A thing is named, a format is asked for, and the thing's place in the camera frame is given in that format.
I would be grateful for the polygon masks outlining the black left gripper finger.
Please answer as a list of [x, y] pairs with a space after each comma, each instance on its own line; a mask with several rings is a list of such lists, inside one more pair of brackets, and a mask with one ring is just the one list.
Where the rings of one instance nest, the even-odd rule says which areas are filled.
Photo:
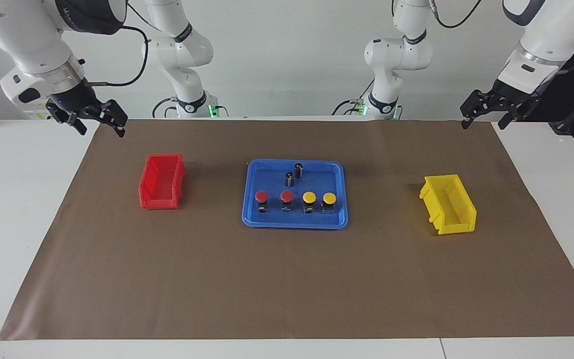
[[499, 129], [504, 130], [506, 127], [508, 127], [508, 125], [510, 125], [510, 123], [524, 120], [530, 107], [530, 102], [522, 102], [521, 104], [507, 104], [506, 113], [498, 121]]
[[482, 92], [479, 89], [472, 91], [460, 105], [463, 116], [461, 127], [467, 130], [472, 122], [483, 115], [497, 111], [497, 95], [493, 91]]

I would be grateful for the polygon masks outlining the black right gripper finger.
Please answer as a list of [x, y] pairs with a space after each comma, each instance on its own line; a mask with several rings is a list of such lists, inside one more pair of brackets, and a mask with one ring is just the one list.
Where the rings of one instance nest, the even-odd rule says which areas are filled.
[[128, 116], [116, 100], [111, 99], [105, 103], [90, 105], [90, 115], [93, 120], [111, 127], [118, 137], [125, 136]]
[[84, 136], [87, 133], [87, 127], [78, 118], [77, 112], [69, 112], [60, 109], [54, 102], [47, 102], [46, 109], [50, 113], [51, 118], [53, 118], [59, 124], [67, 124], [75, 130], [78, 134]]

